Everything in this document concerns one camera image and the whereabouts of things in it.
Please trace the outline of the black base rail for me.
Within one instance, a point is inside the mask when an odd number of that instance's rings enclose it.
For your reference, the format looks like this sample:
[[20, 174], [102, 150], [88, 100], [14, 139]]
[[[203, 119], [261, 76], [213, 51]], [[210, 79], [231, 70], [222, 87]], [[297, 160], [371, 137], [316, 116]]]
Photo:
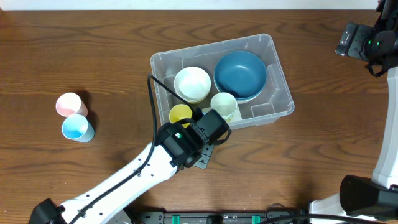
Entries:
[[305, 210], [292, 208], [272, 208], [265, 212], [251, 213], [171, 213], [162, 211], [149, 211], [137, 213], [132, 209], [125, 209], [121, 212], [115, 223], [153, 223], [153, 224], [228, 224], [228, 223], [247, 223], [256, 224], [270, 220], [272, 218], [289, 215], [306, 215]]

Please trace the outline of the light grey small bowl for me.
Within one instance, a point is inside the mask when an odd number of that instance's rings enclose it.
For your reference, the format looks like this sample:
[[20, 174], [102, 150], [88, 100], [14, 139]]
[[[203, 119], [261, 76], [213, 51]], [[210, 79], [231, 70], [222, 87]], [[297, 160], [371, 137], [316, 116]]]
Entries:
[[179, 90], [177, 93], [188, 103], [199, 103], [203, 101], [210, 92], [193, 89], [188, 91]]

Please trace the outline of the cream white cup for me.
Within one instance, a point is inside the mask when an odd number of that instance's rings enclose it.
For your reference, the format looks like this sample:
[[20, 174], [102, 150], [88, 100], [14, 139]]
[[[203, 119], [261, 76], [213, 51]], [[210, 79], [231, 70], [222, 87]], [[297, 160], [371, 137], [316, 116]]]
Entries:
[[217, 93], [210, 102], [212, 109], [216, 110], [224, 119], [230, 119], [234, 116], [238, 103], [235, 97], [229, 93]]

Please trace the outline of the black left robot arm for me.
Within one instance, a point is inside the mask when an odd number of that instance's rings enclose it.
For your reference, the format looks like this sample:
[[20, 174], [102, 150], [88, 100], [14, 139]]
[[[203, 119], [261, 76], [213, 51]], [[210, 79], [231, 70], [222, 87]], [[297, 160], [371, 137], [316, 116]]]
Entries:
[[128, 165], [60, 205], [49, 198], [40, 202], [28, 223], [107, 223], [150, 188], [194, 165], [201, 159], [203, 148], [222, 144], [220, 137], [230, 134], [228, 123], [214, 109], [198, 119], [165, 123]]

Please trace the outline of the yellow cup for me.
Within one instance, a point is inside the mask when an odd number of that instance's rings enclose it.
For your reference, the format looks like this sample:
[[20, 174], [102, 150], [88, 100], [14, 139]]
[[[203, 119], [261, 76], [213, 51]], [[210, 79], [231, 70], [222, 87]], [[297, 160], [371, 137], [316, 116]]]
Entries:
[[171, 123], [176, 123], [181, 119], [191, 118], [192, 117], [192, 110], [188, 105], [185, 104], [178, 104], [175, 105], [169, 112], [169, 121]]
[[235, 120], [237, 120], [238, 119], [238, 114], [234, 114], [232, 117], [230, 117], [230, 118], [228, 118], [228, 119], [225, 119], [225, 121], [227, 122], [227, 123], [230, 123], [230, 122], [233, 122], [233, 121], [235, 121]]

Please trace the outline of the white small bowl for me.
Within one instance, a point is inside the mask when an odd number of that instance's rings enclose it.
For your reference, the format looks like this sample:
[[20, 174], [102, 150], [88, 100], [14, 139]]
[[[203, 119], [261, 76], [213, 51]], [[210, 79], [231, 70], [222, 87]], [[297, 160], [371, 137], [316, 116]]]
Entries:
[[177, 73], [174, 79], [175, 92], [188, 90], [210, 91], [211, 78], [199, 67], [187, 67]]

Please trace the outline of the light blue cup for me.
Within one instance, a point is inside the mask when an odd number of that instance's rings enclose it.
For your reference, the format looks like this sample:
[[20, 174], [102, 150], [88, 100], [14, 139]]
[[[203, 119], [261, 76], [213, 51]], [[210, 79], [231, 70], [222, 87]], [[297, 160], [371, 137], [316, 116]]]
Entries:
[[84, 116], [75, 114], [64, 120], [62, 134], [73, 141], [89, 142], [94, 138], [95, 130]]

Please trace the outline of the yellow small bowl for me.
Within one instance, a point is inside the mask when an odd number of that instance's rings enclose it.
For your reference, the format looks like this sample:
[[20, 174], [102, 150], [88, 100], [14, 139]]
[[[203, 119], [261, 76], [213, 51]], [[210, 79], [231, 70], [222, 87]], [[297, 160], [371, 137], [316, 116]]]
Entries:
[[197, 104], [202, 102], [206, 97], [200, 98], [200, 99], [184, 99], [187, 103], [190, 104]]

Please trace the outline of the beige large bowl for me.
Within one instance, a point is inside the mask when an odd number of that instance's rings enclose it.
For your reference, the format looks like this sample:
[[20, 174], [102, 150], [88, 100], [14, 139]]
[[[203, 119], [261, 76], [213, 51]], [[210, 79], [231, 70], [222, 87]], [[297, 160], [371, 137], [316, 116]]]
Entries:
[[252, 101], [253, 99], [255, 99], [256, 97], [252, 97], [252, 98], [247, 98], [247, 99], [240, 99], [240, 98], [236, 98], [237, 104], [244, 104], [244, 103], [248, 103], [250, 101]]

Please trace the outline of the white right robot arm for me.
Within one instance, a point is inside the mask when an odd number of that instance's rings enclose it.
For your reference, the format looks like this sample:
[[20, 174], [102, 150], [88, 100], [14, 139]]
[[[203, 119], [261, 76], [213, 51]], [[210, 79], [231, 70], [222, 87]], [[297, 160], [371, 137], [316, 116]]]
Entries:
[[312, 201], [309, 223], [373, 223], [397, 219], [397, 1], [382, 0], [370, 27], [349, 23], [336, 53], [365, 61], [376, 78], [387, 76], [388, 109], [382, 149], [370, 178], [347, 175], [340, 191]]

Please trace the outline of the green cup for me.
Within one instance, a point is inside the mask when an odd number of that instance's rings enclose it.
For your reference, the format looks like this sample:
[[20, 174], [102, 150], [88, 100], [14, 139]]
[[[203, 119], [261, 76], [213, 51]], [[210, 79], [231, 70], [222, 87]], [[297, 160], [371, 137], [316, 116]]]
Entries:
[[232, 114], [231, 116], [225, 116], [224, 119], [226, 121], [230, 121], [230, 120], [237, 120], [237, 119], [241, 119], [241, 113], [239, 108], [236, 108], [236, 111], [234, 112], [234, 114]]

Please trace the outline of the clear plastic storage bin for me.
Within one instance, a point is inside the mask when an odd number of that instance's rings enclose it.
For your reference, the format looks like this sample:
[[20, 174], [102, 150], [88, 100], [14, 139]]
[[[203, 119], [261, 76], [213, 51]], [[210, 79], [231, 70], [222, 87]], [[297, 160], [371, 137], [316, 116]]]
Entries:
[[242, 120], [228, 123], [231, 129], [273, 123], [295, 108], [274, 41], [268, 34], [213, 42], [177, 50], [157, 52], [150, 59], [152, 74], [174, 90], [174, 79], [186, 67], [200, 67], [213, 78], [217, 62], [224, 55], [245, 51], [258, 56], [267, 68], [263, 92], [252, 101], [238, 104]]

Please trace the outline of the pink cup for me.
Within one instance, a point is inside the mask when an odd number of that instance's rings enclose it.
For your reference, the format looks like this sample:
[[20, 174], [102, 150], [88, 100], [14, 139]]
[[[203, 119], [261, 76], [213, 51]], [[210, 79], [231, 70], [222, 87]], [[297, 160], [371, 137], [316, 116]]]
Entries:
[[75, 114], [87, 117], [88, 109], [81, 98], [76, 93], [64, 93], [61, 95], [56, 104], [55, 109], [57, 113], [64, 117], [69, 117]]

